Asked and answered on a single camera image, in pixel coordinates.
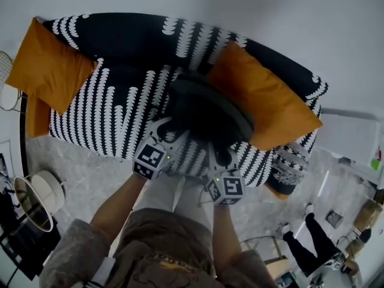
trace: brown shirt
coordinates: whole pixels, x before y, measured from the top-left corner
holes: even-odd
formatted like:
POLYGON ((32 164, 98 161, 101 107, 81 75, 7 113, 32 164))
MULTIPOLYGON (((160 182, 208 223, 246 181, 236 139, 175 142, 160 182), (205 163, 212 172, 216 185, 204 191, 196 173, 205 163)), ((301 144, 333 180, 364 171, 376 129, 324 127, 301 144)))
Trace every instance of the brown shirt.
MULTIPOLYGON (((189 218, 136 211, 124 226, 105 287, 276 287, 255 251, 240 254, 215 279, 211 240, 210 231, 189 218)), ((40 287, 69 288, 91 280, 109 248, 102 231, 74 220, 41 273, 40 287)))

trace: person in black pants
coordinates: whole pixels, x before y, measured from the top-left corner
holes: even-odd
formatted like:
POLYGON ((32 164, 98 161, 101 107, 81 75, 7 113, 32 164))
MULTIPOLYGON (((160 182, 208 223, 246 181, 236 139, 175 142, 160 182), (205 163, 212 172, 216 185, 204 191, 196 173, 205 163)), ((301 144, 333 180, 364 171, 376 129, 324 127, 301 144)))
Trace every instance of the person in black pants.
POLYGON ((313 211, 313 205, 308 204, 305 209, 305 223, 311 233, 317 257, 303 247, 297 239, 295 239, 289 223, 285 224, 281 229, 283 240, 288 243, 289 249, 295 257, 298 266, 307 277, 335 254, 341 252, 327 237, 324 230, 314 219, 313 211))

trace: white sneaker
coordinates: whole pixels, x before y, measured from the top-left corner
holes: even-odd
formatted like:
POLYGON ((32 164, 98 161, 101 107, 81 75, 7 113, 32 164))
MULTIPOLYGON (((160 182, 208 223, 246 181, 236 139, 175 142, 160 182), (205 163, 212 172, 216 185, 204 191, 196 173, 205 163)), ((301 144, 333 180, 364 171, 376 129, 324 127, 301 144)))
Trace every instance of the white sneaker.
POLYGON ((281 235, 284 236, 287 232, 290 232, 290 224, 286 223, 280 230, 281 235))
POLYGON ((308 214, 312 214, 314 212, 314 206, 312 203, 309 203, 307 207, 305 207, 305 217, 307 217, 308 214))

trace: gray tile floor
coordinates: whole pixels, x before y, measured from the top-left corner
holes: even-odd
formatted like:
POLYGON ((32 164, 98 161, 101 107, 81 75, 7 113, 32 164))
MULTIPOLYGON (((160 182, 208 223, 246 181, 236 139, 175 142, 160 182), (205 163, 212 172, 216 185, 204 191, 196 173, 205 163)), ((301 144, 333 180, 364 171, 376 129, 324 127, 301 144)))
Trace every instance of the gray tile floor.
MULTIPOLYGON (((49 136, 28 139, 26 150, 30 173, 47 169, 60 181, 66 181, 65 205, 55 214, 62 232, 75 218, 90 221, 97 208, 131 173, 130 161, 100 156, 49 136)), ((360 207, 372 195, 372 189, 339 168, 337 161, 328 153, 314 150, 305 180, 289 199, 278 200, 265 187, 247 188, 246 197, 232 207, 231 213, 241 241, 275 235, 281 224, 290 222, 295 233, 301 227, 298 239, 314 252, 310 234, 302 226, 304 209, 309 201, 315 205, 318 222, 328 236, 336 241, 350 234, 360 207), (319 195, 327 170, 328 181, 319 195), (338 229, 333 229, 325 221, 330 210, 344 217, 338 229)), ((279 241, 279 245, 283 254, 290 259, 292 270, 300 274, 285 242, 279 241)), ((265 260, 277 257, 270 238, 254 239, 248 242, 248 246, 256 247, 265 260)))

